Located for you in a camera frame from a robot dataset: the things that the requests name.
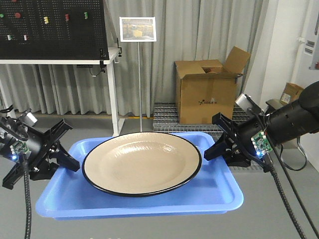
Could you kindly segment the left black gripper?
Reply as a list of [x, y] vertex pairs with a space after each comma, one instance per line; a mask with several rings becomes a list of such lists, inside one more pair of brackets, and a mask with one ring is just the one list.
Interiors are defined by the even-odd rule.
[[59, 121], [46, 132], [27, 125], [24, 119], [0, 118], [0, 155], [16, 163], [3, 178], [2, 186], [13, 188], [23, 176], [23, 157], [26, 155], [30, 179], [51, 179], [59, 166], [78, 171], [80, 163], [61, 145], [60, 138], [73, 127]]

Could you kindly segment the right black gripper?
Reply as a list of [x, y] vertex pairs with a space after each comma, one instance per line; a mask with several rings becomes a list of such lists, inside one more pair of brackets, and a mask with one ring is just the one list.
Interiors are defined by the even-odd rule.
[[259, 164], [265, 172], [271, 170], [270, 164], [257, 156], [251, 137], [262, 130], [262, 124], [256, 116], [243, 123], [218, 113], [212, 117], [212, 123], [219, 126], [221, 137], [204, 152], [206, 160], [222, 156], [228, 166], [249, 167], [251, 161]]

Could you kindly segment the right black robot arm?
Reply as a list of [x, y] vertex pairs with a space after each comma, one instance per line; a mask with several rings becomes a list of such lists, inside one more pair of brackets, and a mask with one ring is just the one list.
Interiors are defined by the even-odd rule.
[[253, 116], [247, 121], [236, 123], [222, 113], [212, 117], [212, 123], [222, 130], [222, 136], [204, 152], [208, 161], [223, 156], [229, 166], [249, 167], [251, 161], [257, 162], [264, 170], [270, 171], [270, 165], [258, 155], [251, 138], [263, 131], [266, 139], [273, 145], [282, 144], [306, 133], [319, 130], [319, 84], [307, 86], [299, 98], [269, 115], [263, 115], [261, 109], [251, 111]]

